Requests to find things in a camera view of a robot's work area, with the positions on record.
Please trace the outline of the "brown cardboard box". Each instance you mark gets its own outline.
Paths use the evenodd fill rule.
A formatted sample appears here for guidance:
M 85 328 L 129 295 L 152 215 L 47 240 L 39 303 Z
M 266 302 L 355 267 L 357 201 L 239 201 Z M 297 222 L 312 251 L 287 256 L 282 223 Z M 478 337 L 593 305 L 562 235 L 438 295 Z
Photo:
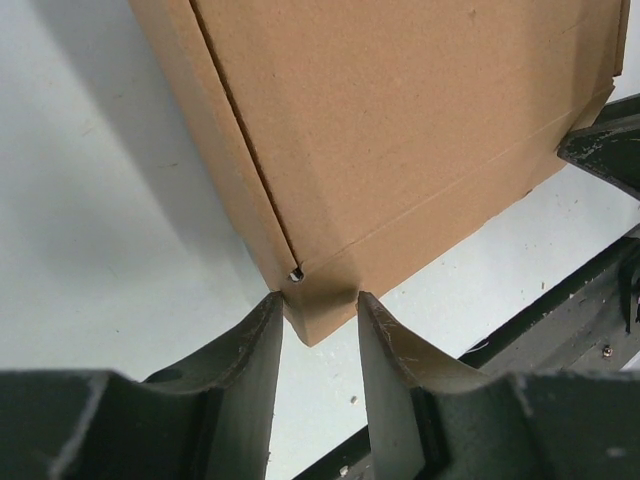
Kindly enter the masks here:
M 226 213 L 313 346 L 555 174 L 626 1 L 135 1 Z

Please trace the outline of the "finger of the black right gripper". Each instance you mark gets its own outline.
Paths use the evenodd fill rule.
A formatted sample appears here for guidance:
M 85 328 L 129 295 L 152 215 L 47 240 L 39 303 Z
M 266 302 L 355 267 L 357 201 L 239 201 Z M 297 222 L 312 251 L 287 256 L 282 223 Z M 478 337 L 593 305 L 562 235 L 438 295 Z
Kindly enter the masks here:
M 639 149 L 635 94 L 606 104 L 593 125 L 568 133 L 557 156 L 628 195 L 638 195 Z

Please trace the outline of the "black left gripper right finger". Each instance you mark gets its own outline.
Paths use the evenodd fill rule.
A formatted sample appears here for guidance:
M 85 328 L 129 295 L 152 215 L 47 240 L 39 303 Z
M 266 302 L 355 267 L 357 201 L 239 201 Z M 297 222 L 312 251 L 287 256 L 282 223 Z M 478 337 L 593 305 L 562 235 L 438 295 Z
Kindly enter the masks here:
M 635 479 L 635 371 L 488 376 L 403 326 L 371 293 L 357 322 L 378 479 Z

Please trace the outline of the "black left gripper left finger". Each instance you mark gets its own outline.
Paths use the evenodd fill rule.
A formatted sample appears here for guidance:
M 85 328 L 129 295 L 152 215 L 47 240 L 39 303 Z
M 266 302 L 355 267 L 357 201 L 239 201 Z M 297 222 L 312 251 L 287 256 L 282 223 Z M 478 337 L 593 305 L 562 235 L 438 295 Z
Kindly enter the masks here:
M 5 370 L 5 479 L 261 479 L 283 337 L 268 294 L 239 324 L 135 381 L 111 370 Z

